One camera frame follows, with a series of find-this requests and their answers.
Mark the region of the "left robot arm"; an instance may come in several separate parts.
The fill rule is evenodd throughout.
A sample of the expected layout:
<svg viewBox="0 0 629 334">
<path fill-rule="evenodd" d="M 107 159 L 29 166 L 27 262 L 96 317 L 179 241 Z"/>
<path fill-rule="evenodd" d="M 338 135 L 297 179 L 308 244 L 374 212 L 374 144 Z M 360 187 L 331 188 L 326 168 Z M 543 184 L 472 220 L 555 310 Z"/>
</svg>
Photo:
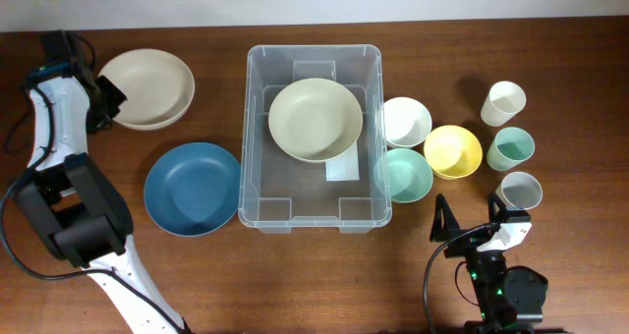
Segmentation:
<svg viewBox="0 0 629 334">
<path fill-rule="evenodd" d="M 143 267 L 127 203 L 87 154 L 88 135 L 111 128 L 125 94 L 94 75 L 86 39 L 60 29 L 40 43 L 45 61 L 22 86 L 34 111 L 32 154 L 2 199 L 13 200 L 48 252 L 74 269 L 43 274 L 11 259 L 39 280 L 89 277 L 135 333 L 189 332 Z"/>
</svg>

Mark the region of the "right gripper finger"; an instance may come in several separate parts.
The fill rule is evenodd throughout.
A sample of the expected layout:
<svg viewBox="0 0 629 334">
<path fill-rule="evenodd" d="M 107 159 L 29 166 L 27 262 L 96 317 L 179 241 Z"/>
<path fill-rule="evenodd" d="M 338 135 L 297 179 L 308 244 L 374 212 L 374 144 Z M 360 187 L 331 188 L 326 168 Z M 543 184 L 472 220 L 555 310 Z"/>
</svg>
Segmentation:
<svg viewBox="0 0 629 334">
<path fill-rule="evenodd" d="M 446 242 L 461 234 L 461 228 L 445 196 L 438 194 L 435 199 L 435 213 L 429 234 L 431 242 Z"/>
<path fill-rule="evenodd" d="M 506 206 L 500 197 L 492 192 L 488 197 L 488 215 L 490 223 L 502 223 L 505 221 Z"/>
</svg>

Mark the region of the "white bowl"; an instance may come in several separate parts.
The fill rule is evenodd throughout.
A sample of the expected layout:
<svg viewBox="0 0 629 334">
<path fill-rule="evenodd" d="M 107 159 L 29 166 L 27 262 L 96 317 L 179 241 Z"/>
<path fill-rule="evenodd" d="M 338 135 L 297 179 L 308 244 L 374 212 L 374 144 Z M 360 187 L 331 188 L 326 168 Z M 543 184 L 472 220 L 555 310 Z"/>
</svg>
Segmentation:
<svg viewBox="0 0 629 334">
<path fill-rule="evenodd" d="M 394 97 L 383 104 L 386 143 L 392 148 L 413 148 L 432 131 L 426 106 L 411 97 Z"/>
</svg>

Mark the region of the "mint green bowl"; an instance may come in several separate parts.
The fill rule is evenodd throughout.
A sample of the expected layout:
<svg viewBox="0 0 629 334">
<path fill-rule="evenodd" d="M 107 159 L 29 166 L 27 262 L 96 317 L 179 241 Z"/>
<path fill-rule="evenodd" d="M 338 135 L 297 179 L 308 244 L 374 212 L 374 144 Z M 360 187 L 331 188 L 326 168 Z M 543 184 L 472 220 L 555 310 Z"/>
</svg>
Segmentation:
<svg viewBox="0 0 629 334">
<path fill-rule="evenodd" d="M 427 196 L 433 173 L 427 160 L 416 150 L 394 148 L 376 160 L 374 179 L 389 187 L 395 203 L 412 203 Z"/>
</svg>

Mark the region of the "clear plastic storage container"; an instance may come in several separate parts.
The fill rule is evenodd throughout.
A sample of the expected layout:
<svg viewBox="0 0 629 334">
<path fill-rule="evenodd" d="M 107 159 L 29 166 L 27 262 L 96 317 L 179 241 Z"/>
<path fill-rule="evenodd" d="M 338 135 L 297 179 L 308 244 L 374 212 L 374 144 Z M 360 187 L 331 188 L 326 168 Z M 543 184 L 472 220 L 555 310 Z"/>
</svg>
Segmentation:
<svg viewBox="0 0 629 334">
<path fill-rule="evenodd" d="M 264 233 L 365 233 L 392 218 L 381 53 L 257 45 L 247 58 L 238 215 Z"/>
</svg>

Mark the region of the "dark blue plate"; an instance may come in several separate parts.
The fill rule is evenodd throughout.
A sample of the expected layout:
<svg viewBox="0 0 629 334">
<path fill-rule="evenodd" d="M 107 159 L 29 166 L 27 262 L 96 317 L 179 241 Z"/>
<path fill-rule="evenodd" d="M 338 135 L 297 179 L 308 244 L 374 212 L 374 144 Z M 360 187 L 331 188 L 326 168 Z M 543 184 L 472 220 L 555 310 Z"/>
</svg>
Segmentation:
<svg viewBox="0 0 629 334">
<path fill-rule="evenodd" d="M 150 219 L 180 237 L 210 234 L 237 213 L 241 166 L 220 145 L 190 142 L 162 155 L 143 187 Z"/>
</svg>

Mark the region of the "yellow bowl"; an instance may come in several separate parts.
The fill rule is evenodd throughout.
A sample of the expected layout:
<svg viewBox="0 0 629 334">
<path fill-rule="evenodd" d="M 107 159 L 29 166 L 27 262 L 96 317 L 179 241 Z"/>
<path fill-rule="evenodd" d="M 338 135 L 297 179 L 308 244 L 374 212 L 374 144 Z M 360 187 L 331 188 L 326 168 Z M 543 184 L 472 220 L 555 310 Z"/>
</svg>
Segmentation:
<svg viewBox="0 0 629 334">
<path fill-rule="evenodd" d="M 479 139 L 472 132 L 445 125 L 429 133 L 424 142 L 424 156 L 436 177 L 456 180 L 476 172 L 484 155 Z"/>
</svg>

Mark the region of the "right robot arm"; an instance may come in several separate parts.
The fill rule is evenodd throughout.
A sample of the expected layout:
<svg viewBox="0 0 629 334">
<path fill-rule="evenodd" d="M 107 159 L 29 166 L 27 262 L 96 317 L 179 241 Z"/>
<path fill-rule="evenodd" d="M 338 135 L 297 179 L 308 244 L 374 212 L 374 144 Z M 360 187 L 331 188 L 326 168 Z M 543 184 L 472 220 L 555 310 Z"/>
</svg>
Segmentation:
<svg viewBox="0 0 629 334">
<path fill-rule="evenodd" d="M 527 266 L 506 264 L 504 253 L 519 246 L 532 228 L 530 214 L 510 208 L 492 193 L 488 197 L 488 221 L 462 229 L 444 195 L 435 199 L 429 239 L 439 247 L 425 270 L 423 303 L 429 330 L 434 331 L 428 304 L 429 272 L 436 257 L 462 257 L 470 275 L 480 321 L 468 321 L 465 333 L 532 333 L 543 321 L 548 281 Z"/>
</svg>

